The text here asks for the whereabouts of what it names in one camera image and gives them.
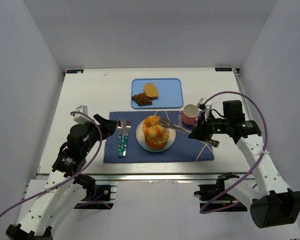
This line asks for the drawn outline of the metal serving tongs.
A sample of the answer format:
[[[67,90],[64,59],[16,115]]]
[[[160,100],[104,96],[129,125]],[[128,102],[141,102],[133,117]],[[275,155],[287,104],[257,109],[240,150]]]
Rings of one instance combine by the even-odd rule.
[[[192,133],[190,130],[188,130],[186,128],[183,128],[181,126],[175,125],[170,120],[162,118],[162,117],[159,117],[158,124],[160,126],[166,128],[166,129],[173,129],[173,130],[179,131],[181,133],[184,133],[188,136]],[[219,141],[213,140],[213,139],[200,140],[200,141],[203,142],[203,143],[208,143],[208,144],[212,145],[215,148],[218,148],[219,144],[220,144]]]

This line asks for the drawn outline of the round orange striped bun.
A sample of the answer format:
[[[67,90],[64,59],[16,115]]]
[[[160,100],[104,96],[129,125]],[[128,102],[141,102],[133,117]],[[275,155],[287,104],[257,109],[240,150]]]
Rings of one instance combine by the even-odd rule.
[[[159,125],[159,120],[160,117],[157,115],[151,115],[145,118],[142,124],[142,131],[146,137],[159,137],[165,132],[165,128]]]

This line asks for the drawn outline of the sugared orange muffin bread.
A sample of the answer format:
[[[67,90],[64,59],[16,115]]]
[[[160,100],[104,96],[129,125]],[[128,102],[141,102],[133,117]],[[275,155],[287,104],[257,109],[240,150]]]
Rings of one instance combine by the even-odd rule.
[[[163,149],[170,138],[170,131],[166,128],[163,134],[156,137],[145,136],[145,143],[152,149]]]

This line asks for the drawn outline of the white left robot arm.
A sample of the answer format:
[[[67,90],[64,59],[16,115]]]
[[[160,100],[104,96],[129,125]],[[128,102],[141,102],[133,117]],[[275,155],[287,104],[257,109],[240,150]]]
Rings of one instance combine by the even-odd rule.
[[[82,200],[92,200],[96,191],[94,178],[82,171],[89,165],[87,155],[96,143],[112,136],[118,122],[95,114],[81,114],[82,121],[73,125],[60,147],[42,193],[17,223],[11,224],[6,235],[10,240],[51,240],[61,222]]]

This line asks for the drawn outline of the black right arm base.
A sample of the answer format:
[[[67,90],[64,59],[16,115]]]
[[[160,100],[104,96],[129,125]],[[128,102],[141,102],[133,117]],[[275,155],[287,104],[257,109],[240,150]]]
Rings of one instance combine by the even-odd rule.
[[[199,199],[199,207],[202,208],[209,200],[219,194],[215,184],[200,184],[193,193]],[[248,209],[233,196],[226,193],[207,206],[204,212],[247,212]]]

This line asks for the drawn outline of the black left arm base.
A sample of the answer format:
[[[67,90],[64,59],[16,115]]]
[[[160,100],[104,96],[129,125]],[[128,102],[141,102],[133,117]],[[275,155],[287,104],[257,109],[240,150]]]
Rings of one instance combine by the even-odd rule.
[[[74,209],[111,210],[116,199],[116,185],[95,185],[88,191],[86,197]]]

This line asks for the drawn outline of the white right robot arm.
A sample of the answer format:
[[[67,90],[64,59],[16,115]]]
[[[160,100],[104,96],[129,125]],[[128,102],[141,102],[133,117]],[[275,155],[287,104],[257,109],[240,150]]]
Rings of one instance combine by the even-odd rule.
[[[260,229],[295,223],[300,213],[300,191],[291,190],[279,174],[265,150],[266,135],[254,120],[246,119],[240,100],[224,101],[222,105],[223,116],[216,118],[211,113],[212,102],[200,99],[197,107],[203,112],[189,137],[205,140],[214,147],[219,142],[212,139],[213,135],[226,134],[232,138],[250,167],[247,174],[254,176],[256,188],[234,173],[219,175],[215,190],[202,206],[201,214],[208,213],[209,204],[229,195],[249,210],[254,224]]]

